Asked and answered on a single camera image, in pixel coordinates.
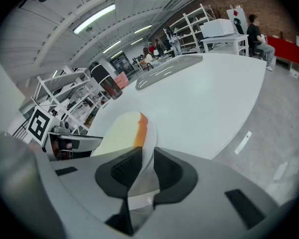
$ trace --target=orange stripe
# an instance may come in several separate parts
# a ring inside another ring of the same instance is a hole
[[[145,115],[141,114],[141,118],[139,120],[139,130],[136,134],[135,141],[133,147],[143,147],[145,142],[146,133],[148,131],[147,124],[149,122],[148,118]]]

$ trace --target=brick wall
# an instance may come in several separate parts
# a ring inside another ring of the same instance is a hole
[[[202,5],[211,5],[212,8],[222,7],[222,18],[228,18],[226,10],[229,9],[229,4],[233,7],[236,4],[241,4],[246,17],[250,14],[256,14],[259,17],[261,21],[260,30],[264,35],[277,35],[280,37],[280,31],[282,31],[284,39],[293,43],[296,42],[298,30],[288,12],[277,0],[195,0],[165,22],[150,39],[161,38],[164,35],[163,28],[180,19],[183,13],[189,13],[197,9],[200,3]]]

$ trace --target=ceiling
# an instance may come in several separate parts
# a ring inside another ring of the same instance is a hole
[[[64,66],[87,67],[109,59],[132,42],[150,36],[175,10],[173,0],[28,0],[0,27],[0,62],[17,82]],[[80,23],[104,7],[116,9],[94,21],[93,31],[75,34]],[[137,34],[134,31],[152,24]],[[115,48],[103,54],[113,43]]]

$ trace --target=gray floor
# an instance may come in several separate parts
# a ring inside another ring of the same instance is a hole
[[[235,154],[248,131],[252,133],[250,139]],[[249,178],[278,204],[296,197],[299,193],[299,79],[289,76],[288,70],[279,65],[274,72],[266,71],[250,116],[214,161]],[[285,162],[283,175],[274,180],[279,166]]]

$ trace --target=white shelving unit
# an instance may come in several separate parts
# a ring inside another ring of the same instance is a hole
[[[197,15],[200,15],[200,14],[204,14],[204,17],[202,18],[197,18],[196,16]],[[170,27],[176,27],[177,25],[180,25],[181,23],[184,23],[186,22],[186,25],[181,27],[180,29],[176,30],[175,32],[177,34],[180,34],[181,32],[183,32],[184,30],[186,29],[190,29],[190,34],[187,34],[185,36],[180,36],[179,39],[183,39],[185,37],[189,37],[189,36],[192,36],[194,41],[193,42],[188,42],[188,43],[184,43],[181,44],[181,47],[185,47],[185,46],[189,46],[189,45],[193,45],[195,44],[196,46],[196,49],[197,49],[197,52],[200,53],[200,48],[199,48],[199,45],[198,45],[198,42],[197,42],[197,38],[196,38],[196,34],[199,34],[201,33],[202,31],[199,30],[199,31],[194,31],[193,30],[193,26],[196,25],[199,28],[199,25],[205,23],[205,22],[208,22],[210,20],[214,20],[215,19],[215,15],[214,15],[214,12],[211,8],[211,6],[203,6],[202,4],[200,4],[200,7],[192,12],[190,12],[189,14],[185,14],[183,13],[183,17],[180,18],[179,20],[177,20],[176,22],[174,22],[172,25],[170,25]]]
[[[40,77],[37,78],[39,83],[35,90],[34,96],[32,97],[33,101],[38,106],[48,107],[48,109],[45,108],[45,110],[48,112],[50,112],[55,107],[58,107],[59,110],[62,110],[65,113],[65,116],[62,120],[66,121],[67,119],[71,119],[76,123],[74,130],[72,130],[72,133],[75,133],[77,131],[78,134],[80,134],[80,128],[88,131],[89,129],[84,125],[85,120],[96,107],[100,107],[102,105],[102,100],[109,100],[106,96],[103,95],[102,92],[100,92],[100,97],[98,97],[96,100],[93,100],[92,98],[94,97],[90,98],[90,96],[92,95],[96,97],[96,95],[94,94],[96,88],[89,88],[87,90],[87,93],[83,97],[81,97],[73,107],[67,110],[67,107],[63,105],[62,102],[64,102],[67,98],[70,98],[78,89],[84,87],[87,83],[90,83],[90,86],[92,86],[91,79],[84,72],[65,74],[44,81]],[[53,94],[55,91],[60,89],[62,90],[59,93],[55,95]],[[47,96],[52,98],[51,103],[45,105],[43,103],[40,104],[40,101]],[[89,108],[87,113],[83,114],[83,119],[79,120],[72,113],[80,105],[82,105],[86,99],[88,99],[93,105]]]

